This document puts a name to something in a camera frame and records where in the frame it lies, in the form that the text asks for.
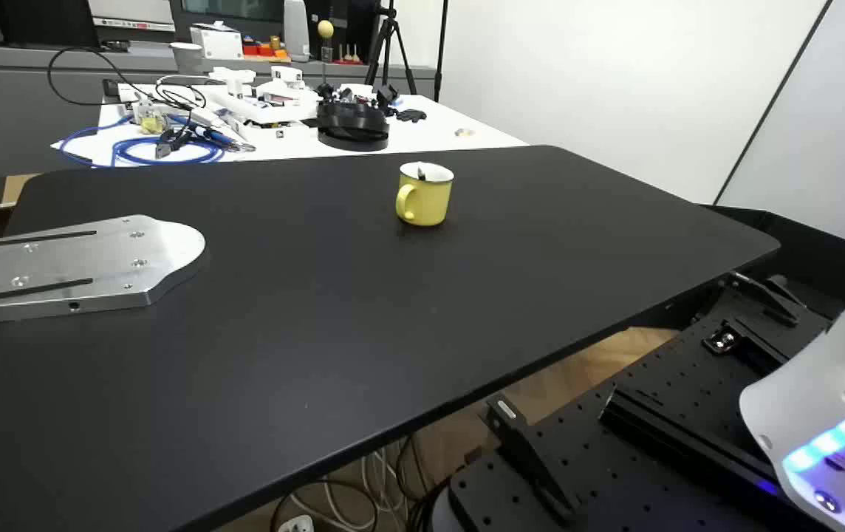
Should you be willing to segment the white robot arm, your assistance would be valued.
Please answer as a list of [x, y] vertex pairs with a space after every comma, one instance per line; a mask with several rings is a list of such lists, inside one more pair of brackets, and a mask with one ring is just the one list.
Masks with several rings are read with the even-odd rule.
[[783, 495], [845, 532], [845, 310], [791, 360], [749, 385], [740, 415]]

